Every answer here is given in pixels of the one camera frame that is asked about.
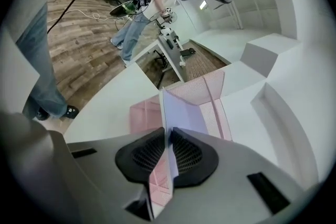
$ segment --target wooden floor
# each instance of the wooden floor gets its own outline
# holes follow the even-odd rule
[[[196,53],[186,60],[185,68],[188,81],[226,66],[226,64],[217,57],[192,41],[183,45],[183,49],[190,48],[193,48]]]
[[[48,0],[48,21],[58,18],[70,1]],[[76,0],[69,10],[79,9],[88,16],[98,13],[101,18],[106,18],[110,16],[109,12],[113,8],[108,1]],[[117,33],[115,20],[114,18],[105,21],[91,19],[79,11],[72,11],[67,13],[48,34],[50,56],[58,89],[69,104],[79,109],[82,109],[106,83],[125,69],[119,56],[120,50],[110,44],[110,38]],[[118,19],[116,25],[121,28],[124,23],[122,19]],[[155,24],[149,24],[139,39],[135,53],[157,39],[158,34],[158,27]],[[209,53],[204,52],[205,50],[198,45],[188,46],[194,46],[199,53],[197,59],[206,62]],[[160,67],[155,62],[147,61],[140,67],[154,84],[158,82]],[[166,87],[177,81],[176,74],[171,70],[165,75],[162,86]],[[64,133],[70,122],[69,119],[53,119],[45,122],[44,125]]]

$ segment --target jeans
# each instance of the jeans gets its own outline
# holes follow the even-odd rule
[[[27,61],[39,73],[25,104],[23,114],[33,119],[39,108],[59,118],[66,113],[67,103],[57,89],[47,39],[47,4],[36,14],[16,43]]]
[[[132,58],[132,51],[136,46],[141,32],[147,24],[148,20],[143,13],[138,14],[135,19],[119,30],[119,32],[111,39],[113,45],[122,45],[121,58],[125,61],[130,61]]]

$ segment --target person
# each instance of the person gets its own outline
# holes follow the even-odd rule
[[[141,7],[131,23],[121,28],[111,38],[112,45],[121,50],[121,59],[126,65],[130,62],[132,51],[146,25],[159,16],[163,17],[165,8],[172,7],[175,3],[176,0],[151,0],[148,6]]]
[[[74,119],[79,110],[68,105],[58,91],[47,39],[47,1],[14,0],[3,27],[27,61],[38,72],[39,78],[24,106],[23,114],[33,119]]]

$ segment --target white cable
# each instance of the white cable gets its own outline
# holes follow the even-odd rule
[[[74,12],[74,11],[81,12],[84,16],[86,16],[86,17],[88,17],[88,18],[90,18],[90,19],[96,19],[96,20],[102,20],[102,21],[105,21],[105,20],[107,20],[107,19],[116,18],[116,19],[122,19],[122,20],[124,20],[124,17],[114,17],[114,16],[112,16],[112,17],[107,17],[107,18],[105,18],[105,19],[100,19],[100,15],[99,15],[98,13],[92,13],[92,17],[91,17],[91,16],[86,15],[84,12],[82,12],[82,11],[79,10],[79,9],[68,10],[67,12],[65,12],[65,14],[67,14],[68,12]],[[50,20],[50,21],[48,21],[47,23],[51,23],[51,22],[53,22],[54,20],[57,20],[58,18],[53,19],[53,20]]]

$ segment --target pink mesh panel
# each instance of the pink mesh panel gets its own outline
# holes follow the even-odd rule
[[[162,127],[159,96],[153,96],[130,107],[131,134]]]
[[[170,176],[168,168],[167,151],[165,151],[152,171],[149,182],[151,202],[161,207],[165,207],[172,199],[173,189],[168,184],[168,176]]]
[[[211,101],[211,96],[203,77],[188,81],[181,86],[168,90],[168,92],[194,105]]]
[[[215,111],[211,102],[201,104],[199,107],[201,109],[209,135],[221,138],[221,134],[219,132],[218,124],[215,117]]]
[[[216,70],[203,76],[208,89],[210,91],[213,100],[221,97],[223,82],[224,82],[224,72],[222,70]]]

